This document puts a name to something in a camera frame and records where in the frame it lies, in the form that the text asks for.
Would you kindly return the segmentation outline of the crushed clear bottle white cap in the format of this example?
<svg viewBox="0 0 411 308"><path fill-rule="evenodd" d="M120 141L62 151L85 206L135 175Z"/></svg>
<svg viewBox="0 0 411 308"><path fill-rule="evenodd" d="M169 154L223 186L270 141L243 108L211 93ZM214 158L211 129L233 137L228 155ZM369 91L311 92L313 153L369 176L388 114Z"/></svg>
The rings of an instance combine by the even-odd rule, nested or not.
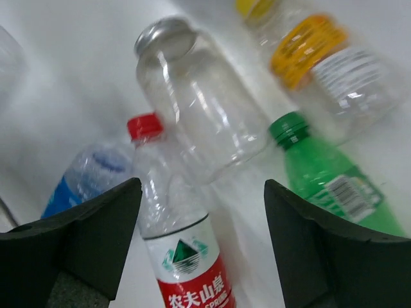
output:
<svg viewBox="0 0 411 308"><path fill-rule="evenodd" d="M9 104L26 72L21 45L1 26L1 109Z"/></svg>

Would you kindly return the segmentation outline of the clear jar silver lid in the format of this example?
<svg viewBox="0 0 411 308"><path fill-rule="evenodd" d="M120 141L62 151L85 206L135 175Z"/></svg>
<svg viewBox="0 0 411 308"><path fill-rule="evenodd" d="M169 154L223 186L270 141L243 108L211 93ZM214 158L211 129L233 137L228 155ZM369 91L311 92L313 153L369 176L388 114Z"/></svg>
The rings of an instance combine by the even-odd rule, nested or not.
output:
<svg viewBox="0 0 411 308"><path fill-rule="evenodd" d="M217 43L180 17L138 36L136 77L189 174L208 184L268 145L268 120Z"/></svg>

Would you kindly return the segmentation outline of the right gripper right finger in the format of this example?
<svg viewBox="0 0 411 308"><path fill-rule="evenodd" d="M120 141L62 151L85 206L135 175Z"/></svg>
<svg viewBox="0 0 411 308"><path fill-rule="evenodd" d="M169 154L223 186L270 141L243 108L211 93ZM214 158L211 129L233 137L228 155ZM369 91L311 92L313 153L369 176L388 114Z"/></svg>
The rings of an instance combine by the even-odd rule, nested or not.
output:
<svg viewBox="0 0 411 308"><path fill-rule="evenodd" d="M409 307L410 240L361 227L275 180L265 210L287 307Z"/></svg>

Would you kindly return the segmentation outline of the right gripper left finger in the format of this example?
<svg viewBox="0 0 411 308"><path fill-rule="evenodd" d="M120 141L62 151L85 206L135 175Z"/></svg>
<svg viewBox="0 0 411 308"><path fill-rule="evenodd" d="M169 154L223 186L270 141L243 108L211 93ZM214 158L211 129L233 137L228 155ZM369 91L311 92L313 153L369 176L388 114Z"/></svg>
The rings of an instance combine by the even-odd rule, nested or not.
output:
<svg viewBox="0 0 411 308"><path fill-rule="evenodd" d="M139 213L132 178L54 216L1 234L2 307L108 307Z"/></svg>

